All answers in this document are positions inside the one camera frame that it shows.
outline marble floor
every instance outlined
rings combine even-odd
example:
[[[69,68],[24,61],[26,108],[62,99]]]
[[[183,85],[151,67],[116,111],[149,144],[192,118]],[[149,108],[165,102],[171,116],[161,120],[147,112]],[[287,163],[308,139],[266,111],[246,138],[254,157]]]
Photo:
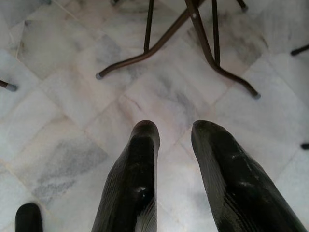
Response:
[[[275,182],[309,229],[309,43],[307,0],[219,0],[222,66],[205,62],[190,21],[150,59],[95,74],[142,51],[147,1],[0,1],[0,232],[14,231],[20,205],[36,202],[45,232],[91,231],[104,182],[133,126],[159,129],[158,232],[215,232],[194,157],[195,120],[227,128]],[[184,9],[156,0],[151,44]],[[201,6],[212,36],[210,1]]]

